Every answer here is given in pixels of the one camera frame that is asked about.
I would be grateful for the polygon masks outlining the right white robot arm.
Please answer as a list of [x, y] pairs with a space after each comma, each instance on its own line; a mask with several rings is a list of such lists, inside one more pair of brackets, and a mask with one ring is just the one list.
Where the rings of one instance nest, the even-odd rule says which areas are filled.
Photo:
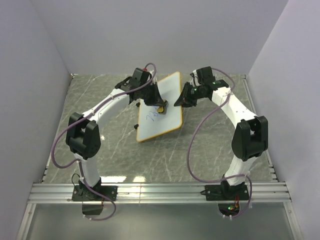
[[222, 110], [234, 126], [231, 141], [233, 158], [222, 177], [218, 196], [232, 200], [244, 192], [245, 179], [251, 166], [268, 149], [268, 120], [250, 111], [224, 80], [214, 77], [198, 86], [185, 83], [174, 106], [194, 107], [199, 99], [208, 98]]

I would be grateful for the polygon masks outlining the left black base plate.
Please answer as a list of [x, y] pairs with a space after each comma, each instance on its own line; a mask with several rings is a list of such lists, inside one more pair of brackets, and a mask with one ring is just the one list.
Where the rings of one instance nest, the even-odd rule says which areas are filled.
[[[93, 189], [100, 195], [104, 195], [115, 201], [117, 198], [118, 187], [115, 185], [104, 186], [101, 185], [97, 189]], [[73, 189], [71, 200], [73, 202], [90, 202], [90, 201], [105, 201], [105, 199], [96, 193], [90, 191], [85, 185], [76, 185]]]

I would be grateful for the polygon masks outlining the yellow black eraser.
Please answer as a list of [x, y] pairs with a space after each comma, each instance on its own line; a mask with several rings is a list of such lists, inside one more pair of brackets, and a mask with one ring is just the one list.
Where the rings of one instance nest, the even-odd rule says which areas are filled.
[[162, 106], [159, 106], [158, 108], [157, 108], [157, 113], [158, 114], [165, 114], [166, 113], [166, 109], [167, 109], [167, 105], [168, 105], [168, 101], [167, 100], [165, 100], [164, 101], [164, 105], [162, 105]]

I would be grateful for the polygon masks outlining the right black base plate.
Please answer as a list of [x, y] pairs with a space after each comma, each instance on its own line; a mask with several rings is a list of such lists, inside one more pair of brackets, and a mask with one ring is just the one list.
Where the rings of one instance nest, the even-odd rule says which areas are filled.
[[227, 185], [205, 185], [200, 192], [207, 201], [233, 201], [249, 200], [249, 192], [246, 185], [227, 186]]

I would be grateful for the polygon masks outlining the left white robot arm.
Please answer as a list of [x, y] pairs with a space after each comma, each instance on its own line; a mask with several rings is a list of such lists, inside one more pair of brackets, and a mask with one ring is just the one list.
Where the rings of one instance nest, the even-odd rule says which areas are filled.
[[65, 142], [79, 166], [77, 192], [83, 193], [89, 201], [99, 198], [111, 200], [106, 195], [105, 187], [101, 185], [96, 161], [96, 154], [101, 147], [100, 129], [110, 117], [136, 100], [143, 100], [148, 106], [158, 108], [165, 108], [167, 105], [167, 101], [160, 95], [157, 83], [127, 77], [115, 85], [111, 93], [92, 109], [81, 114], [75, 112], [69, 118]]

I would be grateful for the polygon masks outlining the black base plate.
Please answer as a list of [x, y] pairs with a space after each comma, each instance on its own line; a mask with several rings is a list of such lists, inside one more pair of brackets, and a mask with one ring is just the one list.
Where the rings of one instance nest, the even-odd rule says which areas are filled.
[[207, 201], [233, 201], [249, 200], [249, 192], [246, 185], [227, 186], [227, 185], [205, 185], [200, 192]]
[[[101, 185], [97, 189], [93, 189], [100, 195], [104, 195], [115, 201], [117, 198], [118, 187], [115, 185], [104, 186]], [[76, 185], [73, 189], [71, 200], [73, 202], [90, 202], [90, 201], [105, 201], [105, 199], [96, 193], [90, 191], [85, 185]]]

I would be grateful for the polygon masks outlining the aluminium front rail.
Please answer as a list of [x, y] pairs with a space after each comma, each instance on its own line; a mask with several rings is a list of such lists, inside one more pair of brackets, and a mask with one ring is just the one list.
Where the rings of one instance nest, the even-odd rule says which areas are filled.
[[[206, 200], [201, 191], [204, 183], [118, 183], [116, 204], [202, 204]], [[72, 184], [35, 183], [27, 199], [28, 204], [99, 204], [101, 201], [73, 200]], [[284, 182], [254, 182], [253, 203], [285, 203], [291, 197]]]

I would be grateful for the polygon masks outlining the yellow framed whiteboard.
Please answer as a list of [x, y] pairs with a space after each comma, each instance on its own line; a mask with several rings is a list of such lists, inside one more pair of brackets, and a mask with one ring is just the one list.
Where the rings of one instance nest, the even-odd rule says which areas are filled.
[[179, 129], [183, 124], [181, 106], [174, 106], [181, 94], [181, 73], [176, 71], [159, 80], [161, 97], [167, 100], [165, 113], [158, 113], [156, 106], [147, 106], [140, 100], [136, 140], [143, 142]]

